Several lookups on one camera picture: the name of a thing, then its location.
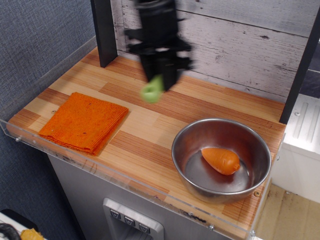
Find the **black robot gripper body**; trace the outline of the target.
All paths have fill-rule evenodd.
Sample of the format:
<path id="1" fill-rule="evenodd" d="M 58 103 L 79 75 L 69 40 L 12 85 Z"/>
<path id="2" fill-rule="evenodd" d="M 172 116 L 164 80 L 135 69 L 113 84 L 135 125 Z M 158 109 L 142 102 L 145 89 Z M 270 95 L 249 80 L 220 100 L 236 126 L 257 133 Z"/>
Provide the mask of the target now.
<path id="1" fill-rule="evenodd" d="M 190 44 L 178 37 L 180 19 L 175 7 L 138 7 L 141 28 L 127 29 L 125 35 L 139 43 L 129 44 L 129 52 L 139 55 L 146 65 L 158 59 L 169 61 L 176 69 L 191 68 L 189 57 L 179 57 L 178 52 L 189 52 Z"/>

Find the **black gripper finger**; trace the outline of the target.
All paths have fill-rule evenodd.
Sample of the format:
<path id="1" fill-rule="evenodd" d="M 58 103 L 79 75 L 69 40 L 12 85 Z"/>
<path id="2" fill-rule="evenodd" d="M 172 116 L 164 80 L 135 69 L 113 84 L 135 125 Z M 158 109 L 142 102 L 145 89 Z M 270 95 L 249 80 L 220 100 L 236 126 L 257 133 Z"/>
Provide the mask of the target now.
<path id="1" fill-rule="evenodd" d="M 155 55 L 141 55 L 140 61 L 148 82 L 156 76 L 164 77 L 164 60 L 162 58 L 156 57 Z"/>
<path id="2" fill-rule="evenodd" d="M 162 81 L 165 91 L 168 91 L 182 76 L 185 66 L 182 63 L 164 63 L 162 65 Z"/>

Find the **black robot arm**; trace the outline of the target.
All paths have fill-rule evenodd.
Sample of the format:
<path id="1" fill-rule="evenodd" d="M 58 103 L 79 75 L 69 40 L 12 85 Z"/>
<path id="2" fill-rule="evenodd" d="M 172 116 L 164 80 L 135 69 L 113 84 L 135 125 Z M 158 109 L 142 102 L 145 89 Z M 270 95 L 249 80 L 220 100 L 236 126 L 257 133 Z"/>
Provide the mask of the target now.
<path id="1" fill-rule="evenodd" d="M 189 57 L 180 57 L 178 52 L 189 52 L 192 46 L 178 37 L 180 19 L 177 17 L 174 0 L 135 0 L 141 28 L 127 29 L 124 34 L 139 43 L 129 44 L 130 53 L 139 55 L 150 82 L 155 76 L 162 77 L 165 91 L 181 76 L 182 70 L 191 68 Z"/>

